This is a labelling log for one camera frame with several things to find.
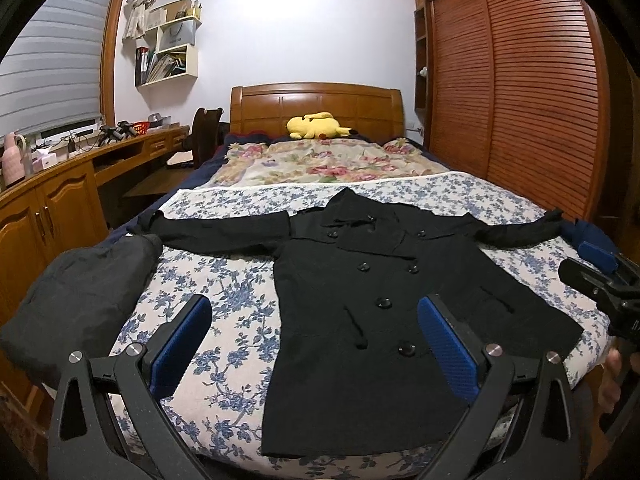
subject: floral bedsheet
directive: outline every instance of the floral bedsheet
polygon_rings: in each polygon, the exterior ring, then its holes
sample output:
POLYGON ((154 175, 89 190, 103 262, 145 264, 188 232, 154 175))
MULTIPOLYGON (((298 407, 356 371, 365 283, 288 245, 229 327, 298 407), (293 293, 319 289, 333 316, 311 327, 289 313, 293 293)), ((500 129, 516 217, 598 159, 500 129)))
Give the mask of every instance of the floral bedsheet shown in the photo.
POLYGON ((406 139, 384 146, 357 139, 312 139, 232 144, 228 162, 206 186, 259 186, 282 182, 361 182, 448 171, 406 139))
MULTIPOLYGON (((222 218, 280 210, 294 214, 325 205, 345 186, 376 200, 412 203, 437 214, 469 212, 490 224, 532 221, 542 214, 525 198, 455 171, 356 184, 180 190, 162 211, 168 218, 222 218)), ((484 251, 584 328, 580 342, 564 362, 575 385, 602 357, 608 344, 607 317, 593 301, 558 279, 560 261, 567 256, 576 258, 577 253, 561 238, 534 248, 484 251)), ((146 341, 195 293, 211 300, 212 326, 174 396, 162 400, 165 412, 195 452, 284 478, 385 480, 416 474, 438 450, 439 443, 358 457, 286 460, 260 454, 264 401, 280 343, 278 298, 269 259, 213 258, 164 248, 158 270, 113 352, 121 352, 133 341, 146 341)), ((142 450, 122 400, 114 396, 113 405, 127 441, 134 450, 142 450)), ((494 431, 494 440, 504 435, 507 426, 505 418, 494 431)))

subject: pink bottle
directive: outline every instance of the pink bottle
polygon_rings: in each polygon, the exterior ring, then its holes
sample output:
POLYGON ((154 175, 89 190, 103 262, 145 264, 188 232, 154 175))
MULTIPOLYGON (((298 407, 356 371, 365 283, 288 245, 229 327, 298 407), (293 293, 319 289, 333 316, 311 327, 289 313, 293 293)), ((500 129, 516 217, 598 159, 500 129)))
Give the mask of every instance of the pink bottle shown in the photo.
POLYGON ((2 176, 4 176, 4 184, 9 187, 24 178, 24 166, 22 165, 22 156, 27 143, 24 137, 16 133, 6 134, 4 136, 4 153, 2 154, 2 176), (15 138, 18 137, 22 141, 20 149, 15 138))

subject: wooden headboard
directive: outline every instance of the wooden headboard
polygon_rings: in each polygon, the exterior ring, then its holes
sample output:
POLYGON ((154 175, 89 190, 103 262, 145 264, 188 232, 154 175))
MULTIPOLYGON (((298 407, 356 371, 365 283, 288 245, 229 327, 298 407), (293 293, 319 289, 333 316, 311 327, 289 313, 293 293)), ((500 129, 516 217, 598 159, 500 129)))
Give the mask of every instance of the wooden headboard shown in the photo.
POLYGON ((399 90, 345 83, 276 83, 236 86, 231 91, 231 132, 263 130, 288 135, 292 117, 329 112, 340 126, 384 143, 404 136, 399 90))

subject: metal screw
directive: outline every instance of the metal screw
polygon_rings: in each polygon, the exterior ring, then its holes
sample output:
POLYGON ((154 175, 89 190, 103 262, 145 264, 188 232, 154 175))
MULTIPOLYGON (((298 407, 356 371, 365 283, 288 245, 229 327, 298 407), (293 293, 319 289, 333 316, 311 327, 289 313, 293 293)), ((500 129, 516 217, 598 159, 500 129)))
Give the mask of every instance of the metal screw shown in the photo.
POLYGON ((546 353, 546 360, 555 365, 557 365, 561 361, 560 356, 558 355, 558 352, 554 352, 554 351, 546 353))
POLYGON ((140 352, 142 352, 142 345, 140 343, 131 343, 129 346, 127 346, 127 355, 138 355, 140 352))
POLYGON ((502 347, 498 343, 489 343, 485 350, 492 357, 500 357, 502 355, 502 347))
POLYGON ((77 363, 80 359, 82 359, 82 352, 79 350, 76 350, 75 352, 71 352, 71 354, 69 354, 69 362, 70 363, 77 363))

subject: bed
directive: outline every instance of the bed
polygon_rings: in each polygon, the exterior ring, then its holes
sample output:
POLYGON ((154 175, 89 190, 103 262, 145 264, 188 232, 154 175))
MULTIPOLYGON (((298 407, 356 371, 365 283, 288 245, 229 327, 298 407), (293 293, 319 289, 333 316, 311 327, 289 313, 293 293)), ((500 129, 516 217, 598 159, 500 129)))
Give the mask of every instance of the bed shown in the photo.
MULTIPOLYGON (((293 214, 323 206, 349 186, 382 202, 413 203, 437 214, 470 212, 488 223, 526 222, 542 214, 529 200, 469 174, 448 171, 428 153, 394 140, 404 129, 399 98, 397 90, 343 84, 234 88, 231 131, 239 135, 229 136, 222 150, 194 172, 183 185, 191 189, 176 190, 155 206, 168 218, 218 218, 279 210, 293 214), (332 112, 341 125, 357 129, 376 144, 362 138, 325 144, 283 142, 287 118, 318 110, 332 112), (326 174, 309 173, 331 159, 326 152, 334 157, 324 164, 326 174), (364 159, 354 162, 353 153, 361 153, 364 159), (346 173, 329 171, 346 164, 345 160, 356 167, 346 166, 346 173), (368 177, 363 178, 360 166, 367 164, 380 164, 376 166, 379 171, 372 174, 369 168, 368 177)), ((606 350, 608 320, 592 301, 558 280, 558 264, 567 256, 577 257, 575 251, 555 238, 535 248, 485 252, 584 328, 576 349, 565 360, 570 382, 577 384, 606 350)), ((121 352, 133 341, 146 341, 194 293, 211 300, 212 327, 174 396, 162 400, 166 414, 194 452, 269 476, 344 480, 414 475, 437 452, 439 443, 375 456, 293 460, 260 454, 262 409, 280 329, 271 260, 233 255, 213 258, 165 248, 158 270, 112 353, 121 352)), ((114 396, 112 403, 127 441, 134 450, 142 451, 122 400, 114 396)), ((494 441, 504 435, 508 422, 506 416, 497 426, 494 441)))

